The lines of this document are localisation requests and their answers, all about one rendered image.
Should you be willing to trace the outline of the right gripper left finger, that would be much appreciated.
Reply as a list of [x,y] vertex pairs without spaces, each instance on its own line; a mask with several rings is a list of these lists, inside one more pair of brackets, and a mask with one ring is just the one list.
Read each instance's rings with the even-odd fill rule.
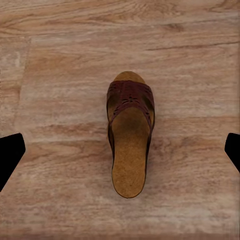
[[0,192],[25,153],[21,133],[0,138]]

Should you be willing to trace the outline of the sandal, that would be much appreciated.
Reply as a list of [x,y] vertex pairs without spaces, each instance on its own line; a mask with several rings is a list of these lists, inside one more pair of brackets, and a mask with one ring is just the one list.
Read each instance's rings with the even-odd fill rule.
[[141,193],[147,176],[155,123],[152,90],[137,73],[123,71],[109,85],[106,110],[114,189],[120,196],[131,199]]

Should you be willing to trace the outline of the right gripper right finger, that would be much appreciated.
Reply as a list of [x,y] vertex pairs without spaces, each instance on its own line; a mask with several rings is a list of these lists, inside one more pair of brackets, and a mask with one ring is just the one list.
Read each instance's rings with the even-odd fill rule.
[[240,134],[229,133],[224,150],[240,172]]

